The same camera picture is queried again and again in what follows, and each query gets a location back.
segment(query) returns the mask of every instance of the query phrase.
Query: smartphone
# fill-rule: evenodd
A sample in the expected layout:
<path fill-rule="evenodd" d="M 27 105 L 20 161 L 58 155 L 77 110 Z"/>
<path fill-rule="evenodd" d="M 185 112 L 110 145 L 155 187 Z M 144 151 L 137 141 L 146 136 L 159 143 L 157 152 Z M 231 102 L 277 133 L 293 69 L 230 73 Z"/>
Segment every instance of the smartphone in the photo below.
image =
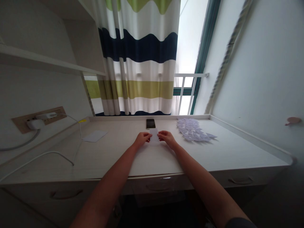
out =
<path fill-rule="evenodd" d="M 147 119 L 147 129 L 150 129 L 150 128 L 156 128 L 155 127 L 155 122 L 154 122 L 154 119 Z"/>

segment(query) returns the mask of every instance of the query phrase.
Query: striped curtain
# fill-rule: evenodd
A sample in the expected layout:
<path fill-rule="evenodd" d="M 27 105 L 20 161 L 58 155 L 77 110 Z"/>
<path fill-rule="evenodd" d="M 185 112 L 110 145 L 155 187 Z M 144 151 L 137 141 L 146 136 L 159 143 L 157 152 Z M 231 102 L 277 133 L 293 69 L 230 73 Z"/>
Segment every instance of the striped curtain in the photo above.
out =
<path fill-rule="evenodd" d="M 106 68 L 98 79 L 101 115 L 169 115 L 180 0 L 96 3 Z"/>

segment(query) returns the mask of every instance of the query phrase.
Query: desk surface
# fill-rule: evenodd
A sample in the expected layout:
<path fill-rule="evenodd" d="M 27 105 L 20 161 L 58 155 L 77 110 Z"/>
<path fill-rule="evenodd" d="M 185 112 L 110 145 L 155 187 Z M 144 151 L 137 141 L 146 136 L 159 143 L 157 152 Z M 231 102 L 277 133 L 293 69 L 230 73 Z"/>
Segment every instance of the desk surface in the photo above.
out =
<path fill-rule="evenodd" d="M 187 142 L 176 127 L 176 120 L 155 120 L 158 130 L 172 132 L 176 141 L 208 171 L 288 166 L 289 164 L 262 150 L 249 141 L 230 132 L 209 119 L 198 120 L 203 132 L 218 136 L 210 142 Z M 38 158 L 12 174 L 3 182 L 29 183 L 48 181 L 75 181 L 102 178 L 137 134 L 146 130 L 145 120 L 90 122 L 82 129 L 83 137 L 95 130 L 108 134 L 98 142 L 82 142 L 75 166 L 56 154 Z M 55 150 L 72 159 L 79 144 L 79 130 L 47 151 Z M 175 154 L 165 144 L 145 145 L 138 151 L 130 176 L 182 173 Z"/>

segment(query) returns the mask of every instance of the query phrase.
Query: wall hook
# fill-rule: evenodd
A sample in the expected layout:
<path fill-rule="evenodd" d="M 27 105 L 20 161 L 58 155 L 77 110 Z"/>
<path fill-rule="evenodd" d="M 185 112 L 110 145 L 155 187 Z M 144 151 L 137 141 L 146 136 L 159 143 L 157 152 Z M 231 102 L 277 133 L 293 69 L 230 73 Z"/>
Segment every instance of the wall hook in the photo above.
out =
<path fill-rule="evenodd" d="M 297 124 L 297 123 L 301 122 L 301 119 L 298 117 L 289 117 L 287 119 L 287 121 L 288 121 L 288 123 L 286 123 L 285 126 L 288 126 L 290 124 Z"/>

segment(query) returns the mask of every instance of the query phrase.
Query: white paper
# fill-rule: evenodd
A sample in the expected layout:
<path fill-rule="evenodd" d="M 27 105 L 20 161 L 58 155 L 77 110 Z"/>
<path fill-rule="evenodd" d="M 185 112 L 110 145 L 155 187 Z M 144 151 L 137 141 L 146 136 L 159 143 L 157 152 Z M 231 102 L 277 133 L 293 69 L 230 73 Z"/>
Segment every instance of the white paper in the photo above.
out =
<path fill-rule="evenodd" d="M 178 118 L 177 127 L 187 141 L 209 142 L 217 136 L 202 132 L 196 119 Z"/>
<path fill-rule="evenodd" d="M 152 137 L 150 137 L 150 142 L 151 143 L 158 143 L 159 139 L 158 139 L 158 130 L 157 128 L 150 128 L 150 134 L 152 134 Z"/>
<path fill-rule="evenodd" d="M 82 138 L 82 140 L 95 143 L 98 140 L 100 140 L 103 136 L 105 136 L 107 133 L 108 133 L 107 131 L 96 130 L 93 133 L 89 134 L 88 136 Z"/>

